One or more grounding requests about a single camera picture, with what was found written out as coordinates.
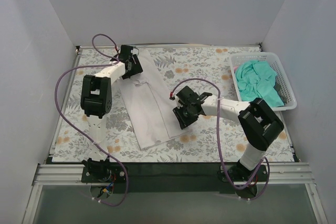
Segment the white t shirt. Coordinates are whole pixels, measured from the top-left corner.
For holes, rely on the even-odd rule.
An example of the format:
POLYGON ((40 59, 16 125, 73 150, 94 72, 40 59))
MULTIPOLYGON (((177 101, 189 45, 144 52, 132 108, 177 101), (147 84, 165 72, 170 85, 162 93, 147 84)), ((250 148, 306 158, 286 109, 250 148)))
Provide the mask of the white t shirt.
POLYGON ((148 50, 139 55, 143 72, 119 81, 119 88, 141 150, 179 138, 182 130, 173 113, 176 103, 148 50))

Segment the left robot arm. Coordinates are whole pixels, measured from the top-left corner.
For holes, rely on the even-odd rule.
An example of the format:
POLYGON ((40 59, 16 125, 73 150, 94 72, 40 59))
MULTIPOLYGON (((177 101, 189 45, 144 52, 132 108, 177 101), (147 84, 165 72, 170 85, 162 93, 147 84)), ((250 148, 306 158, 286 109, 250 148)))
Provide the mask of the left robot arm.
POLYGON ((118 63, 111 62, 100 72, 83 78, 80 105, 87 117, 89 136, 93 139, 89 144, 89 157, 93 161, 109 159, 106 126, 112 108, 112 84, 143 72, 134 50, 132 46, 122 45, 118 63))

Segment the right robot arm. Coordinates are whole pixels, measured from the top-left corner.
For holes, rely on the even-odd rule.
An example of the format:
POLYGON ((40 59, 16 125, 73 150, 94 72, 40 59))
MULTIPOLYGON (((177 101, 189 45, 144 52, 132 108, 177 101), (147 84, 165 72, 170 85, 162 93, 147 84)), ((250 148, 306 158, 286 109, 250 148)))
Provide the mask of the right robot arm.
POLYGON ((200 115, 216 116, 241 125, 248 144, 238 162, 227 170, 234 180, 251 180, 257 174, 259 163, 268 147, 284 130, 284 124, 261 98, 251 102, 233 101, 204 92, 197 94, 185 86, 177 94, 170 94, 176 101, 173 109, 180 128, 185 129, 197 121, 200 115))

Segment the floral patterned table mat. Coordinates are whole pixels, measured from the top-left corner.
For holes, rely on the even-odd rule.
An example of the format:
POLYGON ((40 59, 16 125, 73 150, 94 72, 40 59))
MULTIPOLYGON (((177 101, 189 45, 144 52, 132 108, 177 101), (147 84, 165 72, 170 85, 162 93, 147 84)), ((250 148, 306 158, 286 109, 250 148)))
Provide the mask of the floral patterned table mat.
MULTIPOLYGON (((153 47, 149 48, 154 65, 169 89, 187 79, 196 92, 220 93, 231 100, 237 98, 229 56, 236 53, 258 52, 253 47, 153 47)), ((114 49, 96 51, 82 48, 74 71, 65 107, 66 121, 57 129, 53 162, 80 162, 88 158, 87 118, 80 107, 81 82, 85 75, 98 71, 98 65, 108 61, 114 49)), ((112 87, 113 105, 107 119, 107 148, 121 162, 216 162, 222 152, 227 162, 237 161, 243 154, 247 139, 241 126, 222 120, 220 136, 216 135, 216 119, 200 116, 188 133, 174 140, 141 150, 117 85, 112 87)))

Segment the white plastic laundry basket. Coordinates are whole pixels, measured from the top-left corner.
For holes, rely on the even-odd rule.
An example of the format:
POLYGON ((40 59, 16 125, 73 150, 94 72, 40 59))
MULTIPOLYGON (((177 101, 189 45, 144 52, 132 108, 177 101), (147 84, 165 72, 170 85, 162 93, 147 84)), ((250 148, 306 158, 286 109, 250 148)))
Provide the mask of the white plastic laundry basket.
POLYGON ((230 70, 233 77, 234 86, 236 89, 237 98, 239 101, 242 101, 240 92, 238 91, 238 84, 235 76, 235 72, 233 71, 234 66, 241 66, 245 62, 249 60, 259 60, 266 61, 272 67, 272 69, 277 73, 276 82, 281 85, 280 93, 287 98, 287 103, 284 106, 272 107, 274 111, 286 111, 292 110, 297 107, 297 99, 295 98, 295 94, 289 82, 289 79, 286 75, 286 72, 282 66, 282 63, 279 57, 272 52, 244 52, 237 53, 229 56, 229 65, 230 70))

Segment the teal t shirt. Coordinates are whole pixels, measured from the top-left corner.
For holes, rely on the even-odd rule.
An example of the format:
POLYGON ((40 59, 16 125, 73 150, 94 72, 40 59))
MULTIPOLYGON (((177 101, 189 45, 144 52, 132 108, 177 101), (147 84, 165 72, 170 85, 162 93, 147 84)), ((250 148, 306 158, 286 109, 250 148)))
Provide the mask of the teal t shirt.
POLYGON ((284 105, 275 89, 277 73, 268 62, 247 61, 236 69, 235 77, 242 101, 261 98, 272 108, 284 105))

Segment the grey garment in basket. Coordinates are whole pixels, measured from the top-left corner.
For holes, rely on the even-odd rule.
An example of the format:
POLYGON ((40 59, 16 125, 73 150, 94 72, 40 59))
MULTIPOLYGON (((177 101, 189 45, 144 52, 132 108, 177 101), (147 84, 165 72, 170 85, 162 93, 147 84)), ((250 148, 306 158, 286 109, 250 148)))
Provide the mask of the grey garment in basket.
POLYGON ((278 82, 275 82, 274 89, 278 93, 278 95, 279 95, 280 99, 282 100, 282 102, 284 104, 286 104, 287 103, 287 98, 280 93, 280 91, 281 91, 281 85, 278 82))

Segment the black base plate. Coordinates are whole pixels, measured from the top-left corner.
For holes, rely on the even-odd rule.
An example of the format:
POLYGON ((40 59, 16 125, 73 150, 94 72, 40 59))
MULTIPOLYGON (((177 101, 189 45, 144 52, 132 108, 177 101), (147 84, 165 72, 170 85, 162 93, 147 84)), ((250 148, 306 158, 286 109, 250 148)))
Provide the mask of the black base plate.
POLYGON ((93 163, 86 161, 81 182, 114 183, 114 193, 219 192, 233 194, 220 163, 93 163))

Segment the aluminium frame rail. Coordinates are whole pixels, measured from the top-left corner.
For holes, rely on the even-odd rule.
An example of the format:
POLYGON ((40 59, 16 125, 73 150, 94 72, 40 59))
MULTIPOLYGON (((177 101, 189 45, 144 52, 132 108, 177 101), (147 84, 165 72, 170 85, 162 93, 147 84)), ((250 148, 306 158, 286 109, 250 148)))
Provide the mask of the aluminium frame rail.
MULTIPOLYGON (((82 164, 38 165, 33 183, 39 185, 79 185, 82 164)), ((314 184, 315 178, 308 163, 271 163, 270 184, 314 184)))

